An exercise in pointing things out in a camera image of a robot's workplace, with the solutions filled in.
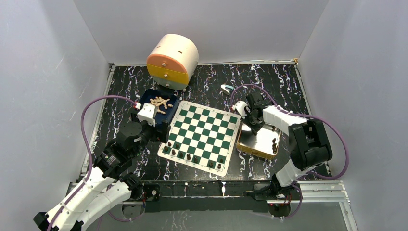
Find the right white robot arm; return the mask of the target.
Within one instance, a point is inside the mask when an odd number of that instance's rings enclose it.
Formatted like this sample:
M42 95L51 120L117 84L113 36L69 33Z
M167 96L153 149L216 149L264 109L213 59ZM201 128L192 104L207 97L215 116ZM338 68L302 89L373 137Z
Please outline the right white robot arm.
M246 101L234 104L251 132L256 135L265 125L271 125L289 137L290 159L271 179L271 194L284 199L290 186L315 167L332 159L332 149L322 121L305 119L284 110L259 93L247 95Z

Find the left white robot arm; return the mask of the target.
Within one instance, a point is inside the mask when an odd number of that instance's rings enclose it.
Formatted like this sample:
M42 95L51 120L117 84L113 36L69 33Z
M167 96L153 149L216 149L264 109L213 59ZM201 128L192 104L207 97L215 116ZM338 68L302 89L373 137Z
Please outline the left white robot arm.
M53 209L37 213L35 224L42 231L84 231L120 202L146 201L153 186L127 169L148 143L167 143L169 129L166 120L156 126L146 121L123 125L94 161L90 173Z

